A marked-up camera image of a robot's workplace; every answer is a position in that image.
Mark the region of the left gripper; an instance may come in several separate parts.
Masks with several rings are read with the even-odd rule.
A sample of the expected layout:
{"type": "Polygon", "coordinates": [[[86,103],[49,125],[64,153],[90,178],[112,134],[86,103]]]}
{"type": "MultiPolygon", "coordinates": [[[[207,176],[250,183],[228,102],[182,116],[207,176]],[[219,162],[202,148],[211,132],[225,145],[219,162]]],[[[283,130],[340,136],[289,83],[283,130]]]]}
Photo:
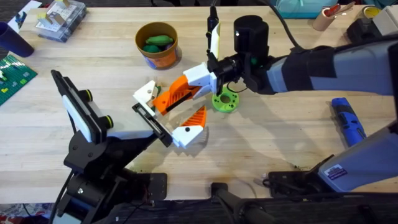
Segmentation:
{"type": "Polygon", "coordinates": [[[132,111],[119,113],[115,118],[108,114],[98,116],[99,109],[94,102],[64,101],[64,107],[79,129],[70,140],[64,165],[79,174],[109,174],[123,169],[157,139],[167,147],[173,140],[177,147],[186,149],[205,128],[206,106],[175,128],[171,135],[153,118],[153,101],[158,94],[155,81],[149,81],[133,94],[138,103],[132,111]]]}

